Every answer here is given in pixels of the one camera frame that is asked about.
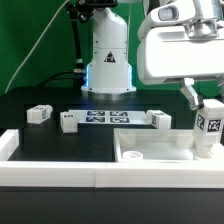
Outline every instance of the green backdrop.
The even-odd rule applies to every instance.
[[[0,1],[0,94],[29,53],[40,34],[62,5],[63,0],[1,0]],[[129,63],[133,66],[133,84],[138,89],[178,89],[177,84],[145,86],[138,79],[136,52],[139,45],[138,28],[143,21],[141,3],[120,4],[113,9],[128,21],[131,12]],[[85,64],[92,57],[92,24],[79,23],[81,49]],[[18,86],[36,86],[48,76],[75,67],[75,47],[72,29],[66,10],[58,15],[37,49],[13,82]],[[71,86],[71,82],[54,82],[49,85]],[[195,84],[196,90],[209,96],[218,94],[216,82]]]

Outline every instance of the white cube with marker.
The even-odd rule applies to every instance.
[[[60,122],[64,133],[78,132],[78,119],[74,113],[62,112],[60,114]]]
[[[172,117],[161,110],[148,110],[146,116],[151,125],[157,129],[170,129]]]
[[[53,111],[50,105],[38,105],[27,110],[27,123],[41,124],[51,117]]]

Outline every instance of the black cable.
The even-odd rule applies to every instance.
[[[43,87],[44,85],[46,85],[48,82],[51,82],[51,81],[74,80],[74,79],[80,79],[80,77],[77,76],[77,77],[73,77],[73,78],[52,78],[52,79],[46,80],[45,83],[41,87]]]
[[[78,11],[76,7],[68,3],[66,5],[66,10],[68,11],[70,21],[72,24],[72,31],[73,31],[73,39],[75,42],[75,54],[76,54],[76,67],[77,68],[84,68],[83,60],[82,60],[82,53],[81,53],[81,45],[79,39],[79,30],[78,30]]]
[[[43,87],[47,82],[49,82],[51,79],[59,77],[61,75],[66,75],[66,74],[73,74],[74,75],[74,71],[63,71],[63,72],[58,72],[50,77],[48,77],[47,79],[45,79],[44,81],[40,82],[38,87]]]

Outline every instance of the black table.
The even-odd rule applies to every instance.
[[[54,108],[52,118],[41,126],[28,125],[26,110],[46,104]],[[160,109],[172,116],[177,129],[192,129],[195,116],[179,91],[138,91],[135,98],[109,102],[82,98],[73,89],[17,88],[0,97],[1,133],[21,133],[10,160],[113,163],[116,126],[79,124],[78,133],[63,134],[59,114],[69,109]],[[224,223],[223,209],[223,189],[0,187],[0,223],[7,224],[210,224]]]

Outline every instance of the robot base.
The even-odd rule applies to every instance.
[[[82,96],[89,97],[97,100],[110,100],[110,101],[117,101],[123,100],[126,98],[135,97],[136,88],[130,89],[128,92],[121,92],[121,93],[101,93],[101,92],[93,92],[89,90],[85,90],[82,88],[81,90]]]

